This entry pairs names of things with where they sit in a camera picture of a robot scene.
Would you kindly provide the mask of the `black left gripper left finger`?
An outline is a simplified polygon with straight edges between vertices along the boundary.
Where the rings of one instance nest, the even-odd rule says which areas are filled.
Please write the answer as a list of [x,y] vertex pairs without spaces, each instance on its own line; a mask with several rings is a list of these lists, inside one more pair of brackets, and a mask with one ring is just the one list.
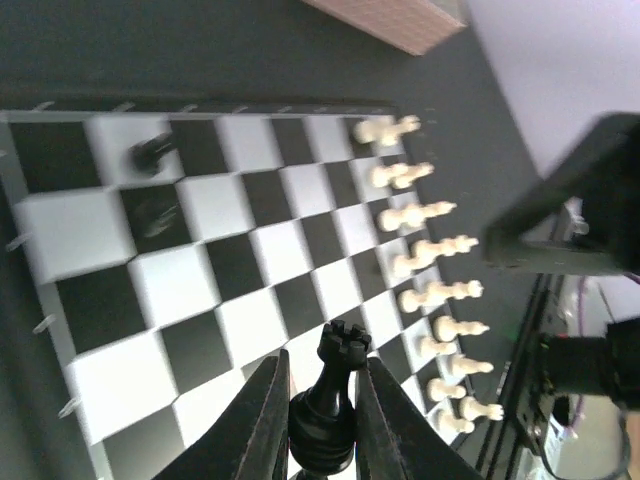
[[285,479],[289,354],[267,356],[206,433],[156,480]]

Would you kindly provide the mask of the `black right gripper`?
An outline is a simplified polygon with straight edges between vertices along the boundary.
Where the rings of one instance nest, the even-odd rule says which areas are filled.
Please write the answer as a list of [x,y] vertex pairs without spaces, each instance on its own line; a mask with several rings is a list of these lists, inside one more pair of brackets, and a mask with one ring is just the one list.
[[[582,233],[525,239],[572,201]],[[599,117],[551,174],[484,228],[482,257],[496,268],[538,274],[638,274],[638,114]]]

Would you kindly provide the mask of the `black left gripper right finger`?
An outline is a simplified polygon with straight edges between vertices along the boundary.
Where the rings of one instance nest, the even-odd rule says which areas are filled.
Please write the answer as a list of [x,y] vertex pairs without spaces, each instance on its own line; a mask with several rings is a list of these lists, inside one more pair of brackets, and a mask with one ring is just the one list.
[[433,430],[377,357],[357,372],[355,411],[359,479],[480,478]]

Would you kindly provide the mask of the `black rook piece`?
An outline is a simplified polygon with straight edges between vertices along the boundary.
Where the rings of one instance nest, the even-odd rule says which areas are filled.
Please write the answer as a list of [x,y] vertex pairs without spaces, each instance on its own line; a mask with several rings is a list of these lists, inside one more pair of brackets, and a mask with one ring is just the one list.
[[323,327],[317,355],[323,368],[315,384],[289,403],[289,451],[298,479],[326,479],[350,465],[356,441],[355,409],[348,396],[351,373],[363,368],[371,336],[358,325],[332,320]]

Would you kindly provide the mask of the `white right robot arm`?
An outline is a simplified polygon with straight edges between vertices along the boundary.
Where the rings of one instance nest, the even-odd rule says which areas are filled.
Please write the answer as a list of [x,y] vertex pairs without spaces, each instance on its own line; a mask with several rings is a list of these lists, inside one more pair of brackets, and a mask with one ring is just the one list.
[[[588,225],[578,240],[527,241],[523,234],[569,199],[581,202]],[[538,274],[638,276],[639,116],[601,116],[561,164],[482,232],[491,266]],[[639,407],[639,321],[625,320],[602,337],[542,335],[535,348],[536,380],[548,394],[607,396]]]

